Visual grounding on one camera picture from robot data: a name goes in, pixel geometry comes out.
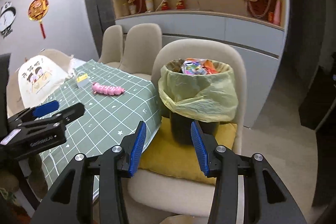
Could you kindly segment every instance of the beige chair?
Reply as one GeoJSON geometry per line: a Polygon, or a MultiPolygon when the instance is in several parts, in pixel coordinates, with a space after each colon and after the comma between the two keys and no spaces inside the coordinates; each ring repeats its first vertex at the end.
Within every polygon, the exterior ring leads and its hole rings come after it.
{"type": "MultiPolygon", "coordinates": [[[[55,49],[46,49],[39,52],[37,55],[43,55],[48,57],[59,67],[61,67],[64,71],[68,72],[72,57],[66,55],[65,53],[55,49]]],[[[9,116],[13,116],[19,111],[25,109],[21,99],[20,88],[17,78],[18,78],[18,70],[15,73],[11,74],[8,80],[7,112],[9,116]]]]}
{"type": "MultiPolygon", "coordinates": [[[[233,68],[239,105],[232,121],[238,125],[232,150],[240,154],[246,109],[246,71],[241,56],[233,47],[220,42],[202,39],[176,40],[167,44],[157,55],[152,71],[153,84],[158,86],[160,69],[165,64],[174,59],[188,57],[212,59],[229,64],[233,68]]],[[[243,187],[243,178],[240,176],[237,216],[241,223],[244,214],[243,187]]],[[[128,191],[135,201],[156,209],[181,215],[208,217],[214,186],[139,169],[129,180],[128,191]]]]}
{"type": "Polygon", "coordinates": [[[154,61],[162,48],[162,31],[158,24],[143,23],[127,33],[120,70],[150,80],[154,61]]]}
{"type": "Polygon", "coordinates": [[[101,56],[98,62],[113,68],[119,68],[123,51],[123,30],[121,26],[108,27],[103,35],[101,56]]]}

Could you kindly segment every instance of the pink caterpillar toy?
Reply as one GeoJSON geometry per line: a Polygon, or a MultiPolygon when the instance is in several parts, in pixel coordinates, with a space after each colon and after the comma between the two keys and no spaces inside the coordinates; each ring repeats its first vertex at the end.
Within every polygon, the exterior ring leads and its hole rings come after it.
{"type": "Polygon", "coordinates": [[[125,89],[120,86],[100,85],[96,82],[92,83],[92,90],[94,94],[98,92],[105,95],[120,95],[125,92],[125,89]]]}

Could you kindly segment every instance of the floor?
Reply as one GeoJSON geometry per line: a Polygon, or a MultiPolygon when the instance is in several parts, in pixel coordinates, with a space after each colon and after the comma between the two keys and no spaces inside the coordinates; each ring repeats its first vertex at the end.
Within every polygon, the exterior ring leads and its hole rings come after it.
{"type": "MultiPolygon", "coordinates": [[[[263,154],[293,195],[308,224],[313,224],[324,208],[311,208],[318,161],[315,132],[300,125],[298,106],[304,96],[298,77],[282,64],[255,125],[252,129],[244,128],[242,154],[263,154]]],[[[173,215],[139,204],[127,193],[124,197],[130,224],[159,224],[173,215]]],[[[98,205],[94,207],[94,219],[98,222],[97,216],[98,205]]]]}

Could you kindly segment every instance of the table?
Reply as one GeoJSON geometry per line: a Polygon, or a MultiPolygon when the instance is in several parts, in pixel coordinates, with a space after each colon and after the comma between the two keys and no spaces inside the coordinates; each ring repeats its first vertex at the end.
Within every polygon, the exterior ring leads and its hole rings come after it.
{"type": "MultiPolygon", "coordinates": [[[[134,133],[139,121],[145,121],[147,125],[145,150],[161,124],[158,95],[152,82],[94,60],[76,70],[87,73],[91,82],[121,86],[126,91],[118,96],[93,94],[91,84],[78,88],[75,79],[71,78],[48,97],[45,102],[57,100],[59,110],[77,102],[83,103],[86,109],[82,117],[67,125],[66,143],[41,153],[49,188],[77,153],[84,153],[88,157],[104,153],[108,148],[120,144],[124,136],[134,133]]],[[[51,117],[54,113],[42,118],[51,117]]],[[[99,177],[95,176],[94,198],[98,191],[99,177]]]]}

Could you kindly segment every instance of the red tassel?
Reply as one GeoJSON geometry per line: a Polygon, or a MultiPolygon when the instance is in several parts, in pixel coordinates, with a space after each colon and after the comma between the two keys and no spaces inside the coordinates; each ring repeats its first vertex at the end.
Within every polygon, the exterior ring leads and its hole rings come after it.
{"type": "Polygon", "coordinates": [[[42,24],[41,21],[40,21],[40,27],[41,27],[41,32],[42,32],[43,39],[45,39],[45,38],[46,38],[46,35],[45,35],[44,28],[43,28],[43,24],[42,24]]]}

